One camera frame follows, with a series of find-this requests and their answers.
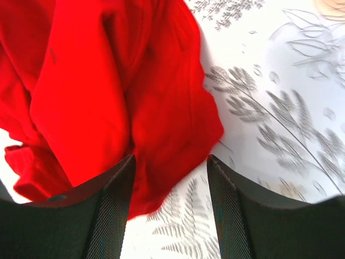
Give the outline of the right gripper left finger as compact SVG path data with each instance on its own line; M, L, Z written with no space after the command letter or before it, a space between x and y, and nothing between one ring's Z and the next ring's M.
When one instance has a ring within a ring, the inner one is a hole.
M1 200L1 258L119 258L135 168L128 155L46 201Z

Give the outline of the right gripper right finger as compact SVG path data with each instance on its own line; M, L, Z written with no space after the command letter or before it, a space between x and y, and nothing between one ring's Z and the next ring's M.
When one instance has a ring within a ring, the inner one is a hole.
M206 163L221 258L344 258L344 197L311 204Z

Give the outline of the red t shirt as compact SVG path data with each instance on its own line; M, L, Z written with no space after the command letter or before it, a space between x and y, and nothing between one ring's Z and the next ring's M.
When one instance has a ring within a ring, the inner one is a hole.
M224 130L184 1L1 1L14 190L43 201L136 157L128 217L158 209Z

